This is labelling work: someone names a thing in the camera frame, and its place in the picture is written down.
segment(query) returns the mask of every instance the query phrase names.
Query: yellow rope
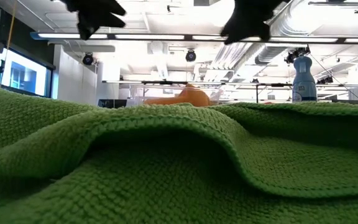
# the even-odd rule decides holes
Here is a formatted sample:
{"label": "yellow rope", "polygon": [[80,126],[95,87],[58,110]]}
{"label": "yellow rope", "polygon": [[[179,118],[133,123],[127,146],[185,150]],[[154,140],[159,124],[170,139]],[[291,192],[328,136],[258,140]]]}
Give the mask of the yellow rope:
{"label": "yellow rope", "polygon": [[[11,45],[11,37],[12,37],[12,31],[13,31],[13,24],[15,22],[15,15],[16,15],[16,6],[17,6],[17,1],[15,1],[15,4],[13,5],[13,13],[12,13],[12,21],[11,21],[11,28],[9,29],[9,37],[7,38],[7,44],[6,44],[6,55],[5,55],[5,62],[7,59],[7,53],[9,51],[9,46]],[[2,77],[4,76],[4,72],[2,72],[1,74],[1,78],[0,78],[0,87],[2,84]]]}

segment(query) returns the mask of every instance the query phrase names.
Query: green towel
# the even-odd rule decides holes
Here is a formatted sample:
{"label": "green towel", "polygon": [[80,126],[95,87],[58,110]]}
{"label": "green towel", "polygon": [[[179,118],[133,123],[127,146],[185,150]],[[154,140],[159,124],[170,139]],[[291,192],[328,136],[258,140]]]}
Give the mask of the green towel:
{"label": "green towel", "polygon": [[358,106],[107,110],[0,89],[0,223],[358,223]]}

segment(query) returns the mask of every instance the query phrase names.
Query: window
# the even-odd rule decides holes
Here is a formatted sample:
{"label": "window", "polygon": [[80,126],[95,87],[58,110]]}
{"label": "window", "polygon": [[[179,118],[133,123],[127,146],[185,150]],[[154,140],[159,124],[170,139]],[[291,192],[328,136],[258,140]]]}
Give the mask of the window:
{"label": "window", "polygon": [[0,54],[0,66],[1,60],[5,60],[5,57],[5,70],[2,75],[3,85],[41,96],[45,95],[48,72],[46,67],[6,49]]}

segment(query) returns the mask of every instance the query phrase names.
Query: orange toy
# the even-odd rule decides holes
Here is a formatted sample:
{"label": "orange toy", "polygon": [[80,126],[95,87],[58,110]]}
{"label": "orange toy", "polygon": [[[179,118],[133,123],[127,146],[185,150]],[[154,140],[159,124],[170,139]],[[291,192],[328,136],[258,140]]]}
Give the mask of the orange toy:
{"label": "orange toy", "polygon": [[187,84],[186,88],[177,97],[149,99],[145,101],[148,105],[172,105],[177,103],[191,103],[193,106],[209,106],[209,97],[204,91]]}

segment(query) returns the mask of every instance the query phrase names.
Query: clear plastic container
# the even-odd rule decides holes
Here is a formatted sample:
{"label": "clear plastic container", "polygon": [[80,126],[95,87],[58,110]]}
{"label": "clear plastic container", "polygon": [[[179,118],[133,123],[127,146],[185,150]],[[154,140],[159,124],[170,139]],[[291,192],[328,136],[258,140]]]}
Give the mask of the clear plastic container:
{"label": "clear plastic container", "polygon": [[211,104],[218,104],[222,90],[218,88],[190,88],[186,86],[166,86],[166,85],[132,85],[131,86],[131,105],[142,105],[145,100],[157,98],[177,97],[184,90],[203,91],[209,97]]}

